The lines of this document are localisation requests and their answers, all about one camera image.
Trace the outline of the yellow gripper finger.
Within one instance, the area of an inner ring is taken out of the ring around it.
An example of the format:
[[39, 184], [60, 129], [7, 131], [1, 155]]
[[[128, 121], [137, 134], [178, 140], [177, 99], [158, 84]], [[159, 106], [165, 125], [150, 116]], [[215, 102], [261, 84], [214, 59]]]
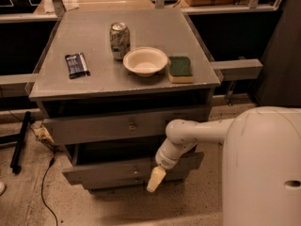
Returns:
[[150, 174], [150, 179], [147, 185], [147, 190], [149, 192], [154, 192], [157, 187], [162, 183], [166, 176], [166, 170], [160, 166], [152, 169]]

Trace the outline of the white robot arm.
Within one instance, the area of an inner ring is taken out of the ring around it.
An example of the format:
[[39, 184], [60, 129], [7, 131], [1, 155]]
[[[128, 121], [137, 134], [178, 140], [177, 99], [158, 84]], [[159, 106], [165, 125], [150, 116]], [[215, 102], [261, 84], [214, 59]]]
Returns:
[[147, 190], [155, 191], [200, 142], [223, 145], [223, 226], [301, 226], [300, 108], [260, 106], [234, 119], [171, 121]]

